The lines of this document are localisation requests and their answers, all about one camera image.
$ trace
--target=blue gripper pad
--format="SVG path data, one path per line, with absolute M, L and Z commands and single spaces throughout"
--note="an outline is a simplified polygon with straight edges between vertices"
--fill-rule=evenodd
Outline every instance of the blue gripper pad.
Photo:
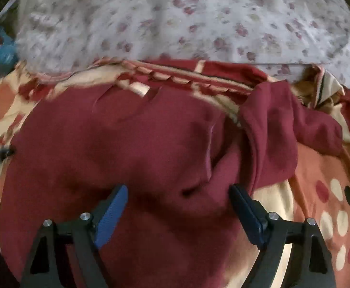
M 95 234 L 95 246 L 100 249 L 110 240 L 128 201 L 127 186 L 122 185 L 99 221 Z

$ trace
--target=maroon garment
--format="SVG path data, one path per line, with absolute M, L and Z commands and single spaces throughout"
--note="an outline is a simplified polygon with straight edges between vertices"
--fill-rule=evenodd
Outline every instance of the maroon garment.
M 341 128 L 304 108 L 286 82 L 260 84 L 241 107 L 243 129 L 181 90 L 142 99 L 110 85 L 70 88 L 32 111 L 12 144 L 0 245 L 20 278 L 43 220 L 90 211 L 124 183 L 129 202 L 101 258 L 115 287 L 219 287 L 239 221 L 227 190 L 252 192 L 293 175 L 296 138 L 325 154 Z

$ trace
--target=floral sheet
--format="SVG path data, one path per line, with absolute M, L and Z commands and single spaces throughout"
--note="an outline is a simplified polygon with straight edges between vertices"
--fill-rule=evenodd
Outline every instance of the floral sheet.
M 222 69 L 221 65 L 204 60 L 163 60 L 156 64 L 100 60 L 87 71 L 71 74 L 66 81 L 39 84 L 24 64 L 19 64 L 13 73 L 0 80 L 0 146 L 11 143 L 40 100 L 54 99 L 71 86 L 105 82 L 116 82 L 139 95 L 144 95 L 151 85 L 176 86 L 185 94 L 215 105 L 237 122 L 239 96 L 250 94 L 251 88 L 235 80 L 236 68 L 235 64 L 226 64 Z M 213 77 L 205 75 L 207 69 L 209 74 L 214 70 Z M 226 79 L 227 70 L 234 80 Z M 321 67 L 310 71 L 307 78 L 292 85 L 291 90 L 306 107 L 326 112 L 337 120 L 343 131 L 343 152 L 339 157 L 324 156 L 298 144 L 295 175 L 282 183 L 256 190 L 253 198 L 267 211 L 275 211 L 286 220 L 303 221 L 313 217 L 331 251 L 337 287 L 350 287 L 350 90 L 343 88 Z M 168 76 L 173 72 L 180 76 Z M 269 76 L 268 81 L 277 80 Z M 0 165 L 0 207 L 10 163 L 11 159 Z M 286 246 L 273 287 L 280 287 L 290 251 L 291 246 Z M 222 287 L 240 287 L 257 254 L 257 248 L 248 242 L 241 230 L 226 263 Z
M 21 0 L 19 55 L 60 74 L 97 57 L 326 64 L 350 87 L 350 10 L 344 0 Z

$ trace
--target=floral pattern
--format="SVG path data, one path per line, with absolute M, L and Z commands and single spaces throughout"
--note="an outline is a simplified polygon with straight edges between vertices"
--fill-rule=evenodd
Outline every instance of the floral pattern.
M 35 72 L 103 56 L 316 63 L 350 86 L 344 0 L 37 0 L 22 18 L 19 56 Z

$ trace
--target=white polka dot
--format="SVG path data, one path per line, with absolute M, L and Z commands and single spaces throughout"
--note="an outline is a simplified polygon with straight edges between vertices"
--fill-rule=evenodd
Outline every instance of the white polka dot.
M 340 182 L 337 179 L 331 180 L 331 191 L 339 201 L 343 201 L 343 190 L 341 189 Z
M 348 231 L 348 214 L 340 210 L 338 213 L 338 218 L 336 220 L 338 225 L 338 232 L 340 236 L 344 236 Z
M 331 215 L 323 211 L 319 223 L 320 232 L 323 235 L 324 240 L 331 239 L 333 236 L 333 222 Z
M 343 245 L 343 246 L 341 246 L 341 248 L 337 254 L 337 257 L 336 257 L 336 269 L 338 271 L 341 271 L 344 267 L 345 253 L 346 253 L 345 245 Z

